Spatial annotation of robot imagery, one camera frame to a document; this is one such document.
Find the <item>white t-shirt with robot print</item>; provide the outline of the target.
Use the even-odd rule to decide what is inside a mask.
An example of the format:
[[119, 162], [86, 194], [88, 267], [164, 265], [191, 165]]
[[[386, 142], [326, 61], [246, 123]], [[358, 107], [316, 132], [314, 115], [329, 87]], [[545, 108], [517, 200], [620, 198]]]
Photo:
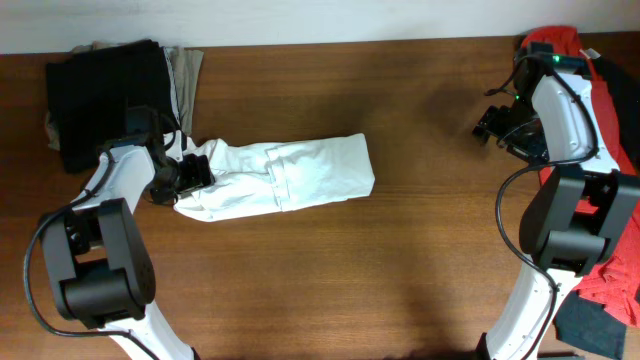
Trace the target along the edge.
[[222, 139], [185, 154], [204, 155], [214, 184], [181, 195], [174, 210], [216, 222], [342, 202], [371, 194], [375, 176], [362, 133], [234, 147]]

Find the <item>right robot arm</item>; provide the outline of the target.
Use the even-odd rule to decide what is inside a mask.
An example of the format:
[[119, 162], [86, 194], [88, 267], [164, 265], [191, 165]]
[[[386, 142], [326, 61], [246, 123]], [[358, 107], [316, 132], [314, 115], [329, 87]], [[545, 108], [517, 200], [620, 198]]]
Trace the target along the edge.
[[605, 145], [586, 59], [531, 42], [515, 53], [509, 78], [487, 93], [506, 93], [514, 102], [489, 107], [473, 136], [481, 143], [494, 138], [527, 164], [502, 183], [495, 204], [518, 177], [551, 173], [522, 215], [519, 241], [504, 241], [521, 271], [475, 356], [535, 359], [567, 295], [613, 255], [639, 201], [639, 180], [621, 172]]

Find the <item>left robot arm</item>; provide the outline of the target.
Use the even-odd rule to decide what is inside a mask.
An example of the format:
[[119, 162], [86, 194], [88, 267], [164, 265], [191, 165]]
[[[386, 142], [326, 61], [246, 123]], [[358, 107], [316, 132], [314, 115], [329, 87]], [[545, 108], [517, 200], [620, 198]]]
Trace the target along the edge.
[[27, 254], [25, 295], [46, 331], [109, 337], [132, 359], [198, 359], [155, 302], [154, 267], [134, 220], [145, 196], [168, 205], [215, 182], [205, 156], [168, 156], [182, 142], [178, 133], [164, 138], [169, 122], [148, 106], [128, 109], [122, 131], [100, 145], [99, 165], [82, 193], [42, 218], [30, 244], [42, 249], [57, 311], [84, 327], [65, 331], [44, 319], [32, 295]]

